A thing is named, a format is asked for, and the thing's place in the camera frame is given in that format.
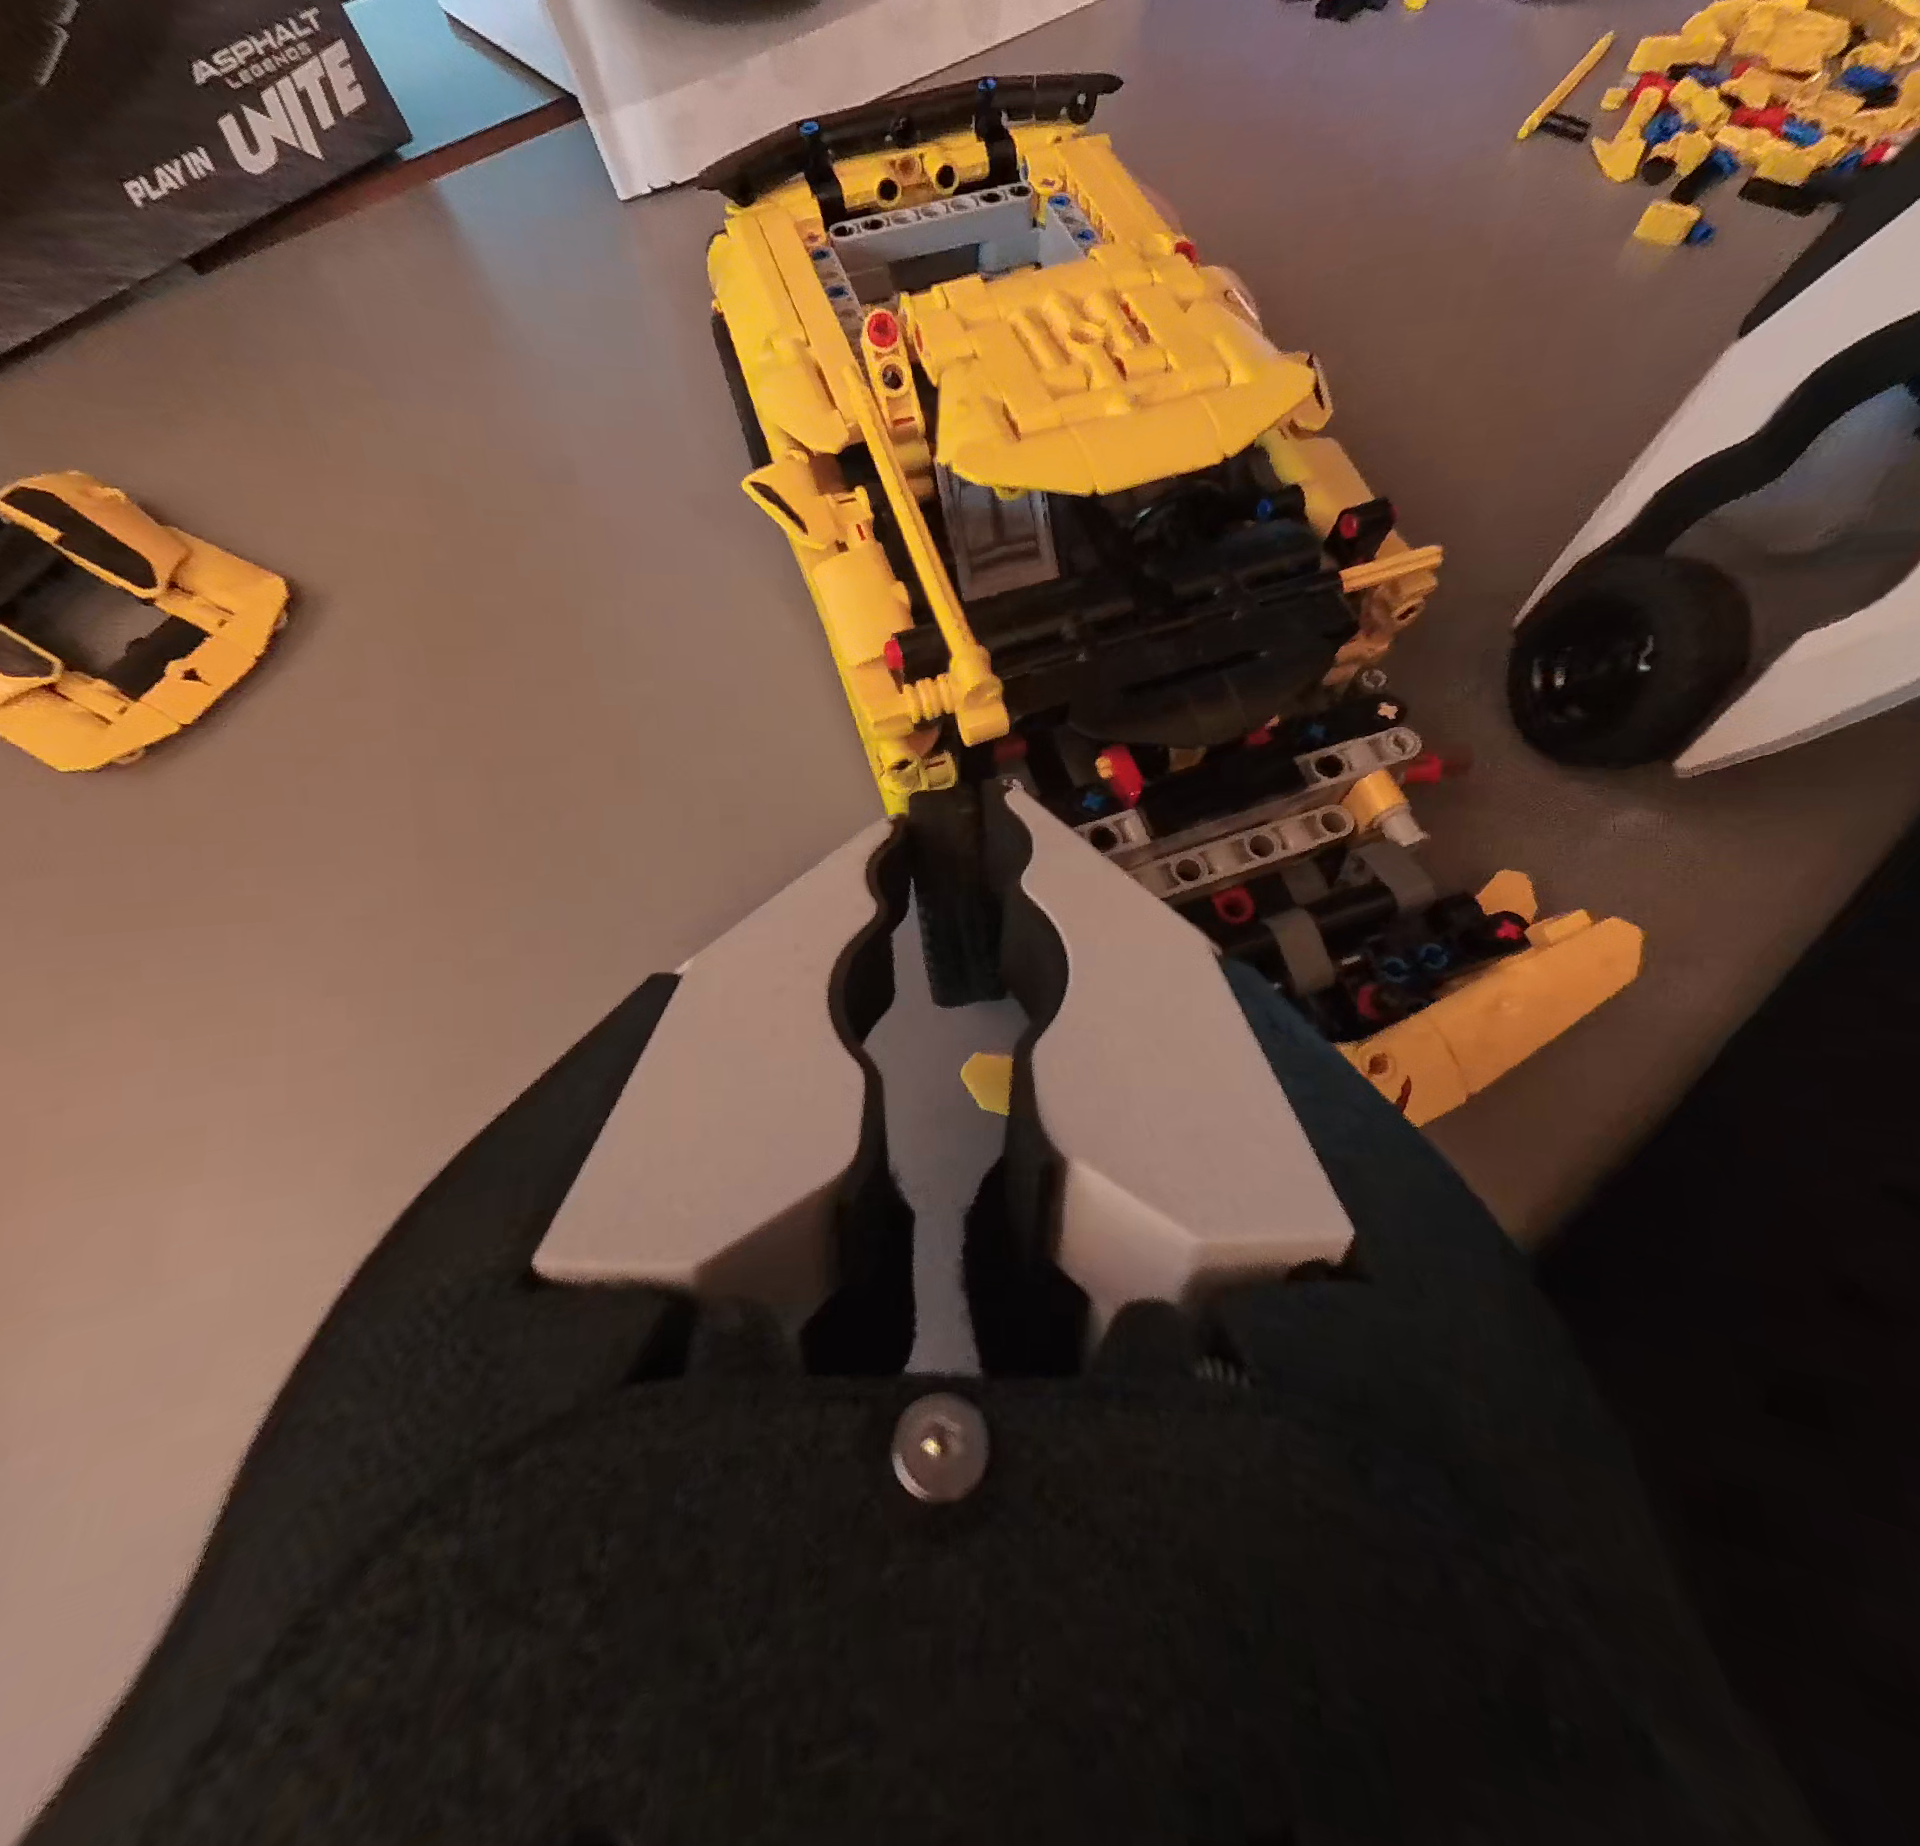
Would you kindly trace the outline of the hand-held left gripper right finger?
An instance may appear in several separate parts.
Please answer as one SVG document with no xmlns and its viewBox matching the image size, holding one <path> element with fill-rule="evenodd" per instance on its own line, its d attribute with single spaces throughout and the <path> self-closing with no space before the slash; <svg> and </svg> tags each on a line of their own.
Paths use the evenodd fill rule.
<svg viewBox="0 0 1920 1846">
<path fill-rule="evenodd" d="M 1130 1307 L 1342 1270 L 1353 1218 L 1213 945 L 1014 784 L 982 869 L 1022 1019 L 976 1198 L 983 1372 L 1068 1376 Z"/>
</svg>

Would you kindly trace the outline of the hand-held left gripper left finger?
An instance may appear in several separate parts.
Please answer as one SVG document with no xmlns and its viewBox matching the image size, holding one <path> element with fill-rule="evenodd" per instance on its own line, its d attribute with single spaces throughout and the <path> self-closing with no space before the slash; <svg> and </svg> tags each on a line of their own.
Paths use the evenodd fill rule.
<svg viewBox="0 0 1920 1846">
<path fill-rule="evenodd" d="M 898 1374 L 915 1349 L 915 1216 L 868 1040 L 893 1007 L 912 899 L 882 819 L 674 975 L 541 1238 L 545 1282 L 748 1304 L 816 1374 Z"/>
</svg>

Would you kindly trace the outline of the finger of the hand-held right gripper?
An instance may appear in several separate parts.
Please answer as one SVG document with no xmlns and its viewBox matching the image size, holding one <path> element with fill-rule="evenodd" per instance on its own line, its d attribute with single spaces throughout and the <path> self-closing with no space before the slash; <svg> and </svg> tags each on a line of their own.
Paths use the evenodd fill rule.
<svg viewBox="0 0 1920 1846">
<path fill-rule="evenodd" d="M 1839 418 L 1919 371 L 1919 250 L 1862 244 L 1756 314 L 1575 534 L 1517 620 L 1577 571 L 1657 558 L 1788 472 Z"/>
<path fill-rule="evenodd" d="M 1713 774 L 1808 744 L 1919 695 L 1919 569 L 1866 608 L 1798 637 L 1672 758 Z"/>
</svg>

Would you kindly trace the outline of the yellow toy brick car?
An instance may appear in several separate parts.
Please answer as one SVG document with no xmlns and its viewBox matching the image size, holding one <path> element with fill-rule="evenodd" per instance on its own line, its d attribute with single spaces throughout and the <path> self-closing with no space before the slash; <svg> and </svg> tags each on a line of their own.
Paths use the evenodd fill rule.
<svg viewBox="0 0 1920 1846">
<path fill-rule="evenodd" d="M 1445 554 L 1311 352 L 1091 130 L 1115 75 L 833 109 L 713 164 L 712 340 L 886 813 L 1014 784 L 1415 1126 L 1636 983 L 1641 932 L 1433 878 L 1385 658 Z"/>
</svg>

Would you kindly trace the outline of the grey desk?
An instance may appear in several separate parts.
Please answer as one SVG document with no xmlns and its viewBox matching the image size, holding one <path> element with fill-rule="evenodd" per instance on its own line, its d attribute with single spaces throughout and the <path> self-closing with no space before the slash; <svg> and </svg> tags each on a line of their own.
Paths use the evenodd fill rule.
<svg viewBox="0 0 1920 1846">
<path fill-rule="evenodd" d="M 1108 0 L 994 60 L 1099 128 L 1317 352 L 1447 554 L 1391 658 L 1472 770 L 1476 884 L 1643 928 L 1639 983 L 1436 1131 L 1515 1233 L 1684 1093 L 1917 815 L 1917 710 L 1702 778 L 1569 774 L 1508 618 L 1818 227 L 1515 145 L 1599 34 L 1708 0 Z M 296 585 L 170 749 L 4 754 L 4 1842 L 83 1757 L 271 1403 L 427 1181 L 651 970 L 868 821 L 800 575 L 739 491 L 719 204 L 621 204 L 583 120 L 138 298 L 4 369 L 4 476 L 83 468 Z"/>
</svg>

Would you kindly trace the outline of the pile of loose toy bricks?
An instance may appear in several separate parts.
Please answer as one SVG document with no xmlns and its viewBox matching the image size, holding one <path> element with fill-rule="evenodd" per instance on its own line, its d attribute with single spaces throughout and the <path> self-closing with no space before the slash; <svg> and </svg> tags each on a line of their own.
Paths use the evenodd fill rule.
<svg viewBox="0 0 1920 1846">
<path fill-rule="evenodd" d="M 1729 201 L 1812 216 L 1917 160 L 1919 0 L 1717 0 L 1638 44 L 1587 146 L 1649 248 Z"/>
</svg>

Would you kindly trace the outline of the yellow brick rod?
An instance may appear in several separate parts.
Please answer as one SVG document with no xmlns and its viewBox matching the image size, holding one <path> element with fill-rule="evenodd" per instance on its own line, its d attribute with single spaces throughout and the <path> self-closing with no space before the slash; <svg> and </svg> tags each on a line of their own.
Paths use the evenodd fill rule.
<svg viewBox="0 0 1920 1846">
<path fill-rule="evenodd" d="M 1526 145 L 1536 134 L 1546 132 L 1549 123 L 1562 117 L 1569 101 L 1582 90 L 1582 86 L 1590 79 L 1590 75 L 1599 69 L 1602 60 L 1608 58 L 1619 41 L 1616 33 L 1602 34 L 1594 46 L 1574 63 L 1572 71 L 1549 88 L 1538 105 L 1534 105 L 1519 132 L 1515 134 L 1515 145 Z"/>
</svg>

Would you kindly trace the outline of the yellow car roof panel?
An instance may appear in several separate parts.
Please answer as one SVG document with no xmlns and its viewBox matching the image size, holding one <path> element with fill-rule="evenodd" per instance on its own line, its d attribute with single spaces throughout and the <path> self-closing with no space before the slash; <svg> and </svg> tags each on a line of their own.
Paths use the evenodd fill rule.
<svg viewBox="0 0 1920 1846">
<path fill-rule="evenodd" d="M 2 489 L 2 739 L 57 774 L 128 766 L 243 686 L 287 581 L 83 472 Z"/>
</svg>

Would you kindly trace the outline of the instruction booklet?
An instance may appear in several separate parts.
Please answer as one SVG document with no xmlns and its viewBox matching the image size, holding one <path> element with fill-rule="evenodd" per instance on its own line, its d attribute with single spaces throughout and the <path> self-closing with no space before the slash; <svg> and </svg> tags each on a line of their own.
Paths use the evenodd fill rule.
<svg viewBox="0 0 1920 1846">
<path fill-rule="evenodd" d="M 1103 0 L 539 0 L 620 201 Z"/>
</svg>

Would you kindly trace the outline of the toy car box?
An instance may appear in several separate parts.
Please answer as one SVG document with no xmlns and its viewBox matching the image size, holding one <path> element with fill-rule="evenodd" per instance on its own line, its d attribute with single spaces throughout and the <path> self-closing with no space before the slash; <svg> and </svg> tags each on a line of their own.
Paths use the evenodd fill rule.
<svg viewBox="0 0 1920 1846">
<path fill-rule="evenodd" d="M 2 349 L 399 153 L 343 0 L 2 0 Z"/>
</svg>

